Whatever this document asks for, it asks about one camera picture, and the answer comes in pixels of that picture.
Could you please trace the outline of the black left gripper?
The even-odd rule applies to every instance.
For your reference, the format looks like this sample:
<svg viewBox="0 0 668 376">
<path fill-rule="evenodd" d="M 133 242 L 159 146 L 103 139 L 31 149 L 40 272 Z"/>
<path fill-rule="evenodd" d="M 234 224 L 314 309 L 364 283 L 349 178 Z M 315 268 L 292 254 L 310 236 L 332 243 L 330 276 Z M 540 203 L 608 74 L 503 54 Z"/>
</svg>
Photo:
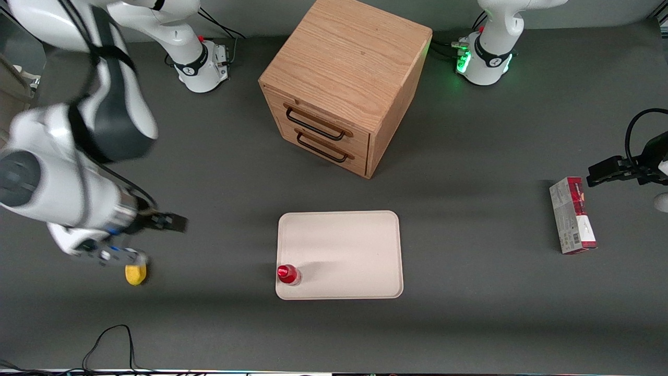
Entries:
<svg viewBox="0 0 668 376">
<path fill-rule="evenodd" d="M 641 154 L 635 157 L 631 156 L 630 141 L 631 133 L 628 133 L 628 159 L 613 156 L 588 168 L 587 185 L 589 187 L 630 179 L 637 180 L 639 185 L 655 183 L 667 186 L 666 173 L 660 169 L 660 164 L 666 162 L 667 132 L 649 140 Z"/>
</svg>

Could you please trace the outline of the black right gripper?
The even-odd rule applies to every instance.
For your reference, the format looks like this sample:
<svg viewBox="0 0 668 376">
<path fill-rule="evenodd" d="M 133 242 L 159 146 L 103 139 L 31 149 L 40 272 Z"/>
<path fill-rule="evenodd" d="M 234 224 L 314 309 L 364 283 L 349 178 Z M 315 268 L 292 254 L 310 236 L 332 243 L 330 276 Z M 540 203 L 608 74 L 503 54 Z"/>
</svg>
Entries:
<svg viewBox="0 0 668 376">
<path fill-rule="evenodd" d="M 137 234 L 144 229 L 155 229 L 185 233 L 188 219 L 175 213 L 160 213 L 155 209 L 145 209 L 145 202 L 134 202 L 131 221 L 123 228 L 122 233 Z"/>
</svg>

